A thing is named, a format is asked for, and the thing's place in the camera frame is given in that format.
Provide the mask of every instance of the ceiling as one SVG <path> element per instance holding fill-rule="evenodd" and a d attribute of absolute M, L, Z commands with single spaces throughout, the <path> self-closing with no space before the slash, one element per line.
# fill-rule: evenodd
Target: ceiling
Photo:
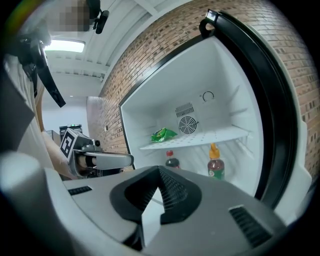
<path fill-rule="evenodd" d="M 52 77 L 63 97 L 98 96 L 129 44 L 152 22 L 191 0 L 101 0 L 110 12 L 101 34 L 63 32 L 52 39 L 85 42 L 82 53 L 47 51 Z"/>

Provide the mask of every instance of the ceiling light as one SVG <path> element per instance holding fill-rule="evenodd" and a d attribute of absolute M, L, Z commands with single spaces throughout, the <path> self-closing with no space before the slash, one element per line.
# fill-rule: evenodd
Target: ceiling light
<path fill-rule="evenodd" d="M 51 40 L 51 44 L 44 48 L 45 51 L 68 51 L 82 53 L 85 47 L 84 42 Z"/>

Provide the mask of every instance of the person's arm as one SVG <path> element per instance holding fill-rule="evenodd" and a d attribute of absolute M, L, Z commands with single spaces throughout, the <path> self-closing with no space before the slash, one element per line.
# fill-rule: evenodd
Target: person's arm
<path fill-rule="evenodd" d="M 42 119 L 42 98 L 44 96 L 44 91 L 45 87 L 43 85 L 39 86 L 38 95 L 35 99 L 36 116 L 41 132 L 45 131 L 44 122 Z"/>
<path fill-rule="evenodd" d="M 72 180 L 77 179 L 69 172 L 69 165 L 66 156 L 61 152 L 60 147 L 52 140 L 46 131 L 41 133 L 46 150 L 49 153 L 54 169 L 61 175 Z"/>

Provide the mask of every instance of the bottle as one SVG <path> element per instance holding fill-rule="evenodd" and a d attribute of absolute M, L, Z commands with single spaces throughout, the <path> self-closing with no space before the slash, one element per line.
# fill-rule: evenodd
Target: bottle
<path fill-rule="evenodd" d="M 209 177 L 214 177 L 218 180 L 225 179 L 225 163 L 220 159 L 220 151 L 215 143 L 211 143 L 209 151 L 210 161 L 208 162 Z"/>
<path fill-rule="evenodd" d="M 180 162 L 178 159 L 172 157 L 174 155 L 174 152 L 172 150 L 169 150 L 166 152 L 166 157 L 168 158 L 165 162 L 166 166 L 173 167 L 173 168 L 179 168 L 180 169 Z"/>

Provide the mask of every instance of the refrigerator fan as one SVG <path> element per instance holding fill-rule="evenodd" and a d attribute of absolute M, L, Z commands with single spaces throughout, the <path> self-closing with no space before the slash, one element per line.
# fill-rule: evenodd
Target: refrigerator fan
<path fill-rule="evenodd" d="M 193 117 L 191 116 L 184 116 L 181 118 L 179 122 L 179 129 L 184 134 L 192 134 L 197 129 L 197 122 Z"/>

